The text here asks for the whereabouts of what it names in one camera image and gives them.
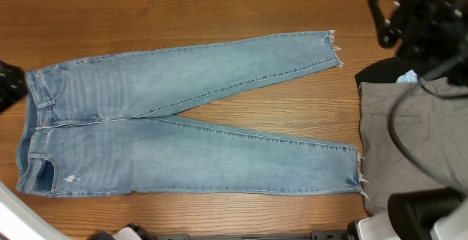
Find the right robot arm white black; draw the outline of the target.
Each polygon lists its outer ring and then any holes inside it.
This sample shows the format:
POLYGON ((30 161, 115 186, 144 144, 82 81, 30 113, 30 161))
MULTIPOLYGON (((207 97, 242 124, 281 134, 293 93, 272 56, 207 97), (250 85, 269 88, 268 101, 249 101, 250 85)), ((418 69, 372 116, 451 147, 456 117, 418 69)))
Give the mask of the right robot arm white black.
POLYGON ((467 237, 467 0, 368 0, 383 48, 361 70, 365 207, 351 239, 467 237))

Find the light blue denim jeans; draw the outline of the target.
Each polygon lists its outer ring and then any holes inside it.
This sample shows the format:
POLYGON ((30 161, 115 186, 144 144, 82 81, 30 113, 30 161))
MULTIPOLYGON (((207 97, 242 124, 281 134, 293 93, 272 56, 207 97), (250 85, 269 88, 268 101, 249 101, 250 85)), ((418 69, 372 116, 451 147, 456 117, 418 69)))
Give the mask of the light blue denim jeans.
POLYGON ((339 65, 333 31, 92 56, 26 73, 20 192, 360 192, 352 144, 209 124, 181 112, 339 65))

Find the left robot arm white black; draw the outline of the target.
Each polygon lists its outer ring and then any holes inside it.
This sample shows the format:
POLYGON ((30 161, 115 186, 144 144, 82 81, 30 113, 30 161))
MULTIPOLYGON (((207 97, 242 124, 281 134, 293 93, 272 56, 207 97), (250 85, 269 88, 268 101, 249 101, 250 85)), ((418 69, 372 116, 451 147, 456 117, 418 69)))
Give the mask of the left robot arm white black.
MULTIPOLYGON (((19 67, 1 63, 1 111, 5 111, 28 94, 24 71, 19 67)), ((63 233, 46 223, 4 184, 1 185, 1 238, 2 239, 67 239, 63 233)), ((144 240, 151 239, 134 225, 128 225, 112 235, 104 231, 92 234, 91 240, 144 240)))

